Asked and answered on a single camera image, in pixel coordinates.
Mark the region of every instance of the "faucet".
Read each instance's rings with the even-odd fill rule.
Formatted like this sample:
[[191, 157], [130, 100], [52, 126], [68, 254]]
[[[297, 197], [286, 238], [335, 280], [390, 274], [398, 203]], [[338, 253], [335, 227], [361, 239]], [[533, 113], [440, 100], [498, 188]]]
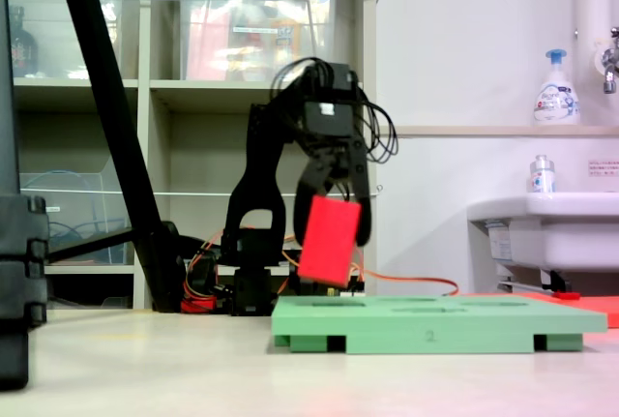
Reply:
[[615, 48], [607, 49], [602, 58], [604, 64], [604, 92], [607, 95], [617, 91], [615, 71], [617, 70], [617, 65], [619, 65], [619, 27], [612, 27], [610, 35], [615, 43]]

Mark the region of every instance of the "floor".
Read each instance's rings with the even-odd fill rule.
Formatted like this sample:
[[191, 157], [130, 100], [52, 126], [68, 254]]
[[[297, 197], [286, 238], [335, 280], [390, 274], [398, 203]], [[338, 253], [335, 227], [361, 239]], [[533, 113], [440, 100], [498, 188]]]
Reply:
[[582, 353], [277, 352], [269, 318], [55, 311], [3, 417], [619, 415], [619, 330]]

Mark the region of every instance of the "green foam board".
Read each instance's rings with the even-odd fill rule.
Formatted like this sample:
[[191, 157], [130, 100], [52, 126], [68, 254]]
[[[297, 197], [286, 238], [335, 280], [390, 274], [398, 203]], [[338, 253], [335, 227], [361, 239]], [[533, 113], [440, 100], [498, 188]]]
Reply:
[[606, 316], [518, 296], [282, 296], [275, 345], [291, 352], [510, 353], [582, 350]]

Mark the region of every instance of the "clear plastic container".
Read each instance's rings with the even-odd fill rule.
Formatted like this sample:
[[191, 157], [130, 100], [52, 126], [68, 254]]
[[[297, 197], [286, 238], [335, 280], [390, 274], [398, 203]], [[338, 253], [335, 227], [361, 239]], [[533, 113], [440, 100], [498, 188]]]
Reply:
[[[101, 4], [121, 76], [137, 78], [139, 2], [101, 0]], [[9, 0], [9, 5], [23, 8], [23, 31], [37, 48], [36, 69], [18, 76], [88, 78], [65, 0]]]
[[336, 0], [181, 1], [181, 79], [269, 82], [288, 62], [333, 60], [335, 6]]
[[[120, 192], [112, 159], [101, 173], [49, 170], [20, 173], [19, 180], [23, 194], [45, 199], [49, 217], [49, 246], [52, 250], [63, 244], [76, 243], [129, 226], [127, 207], [121, 194], [87, 193]], [[56, 190], [81, 193], [58, 193]], [[129, 264], [132, 258], [129, 245], [124, 244], [75, 257], [67, 264]]]

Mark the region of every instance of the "bottle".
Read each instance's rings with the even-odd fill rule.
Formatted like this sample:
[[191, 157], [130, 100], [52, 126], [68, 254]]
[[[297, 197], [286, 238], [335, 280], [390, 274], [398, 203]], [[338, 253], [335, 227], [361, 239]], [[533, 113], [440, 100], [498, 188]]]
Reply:
[[23, 29], [24, 14], [23, 6], [9, 6], [13, 76], [34, 75], [39, 64], [37, 42]]
[[545, 154], [535, 157], [531, 163], [531, 191], [533, 193], [555, 193], [554, 162]]
[[552, 70], [542, 85], [533, 110], [536, 125], [580, 123], [578, 96], [561, 65], [561, 59], [566, 55], [563, 49], [552, 49], [545, 54], [550, 59]]

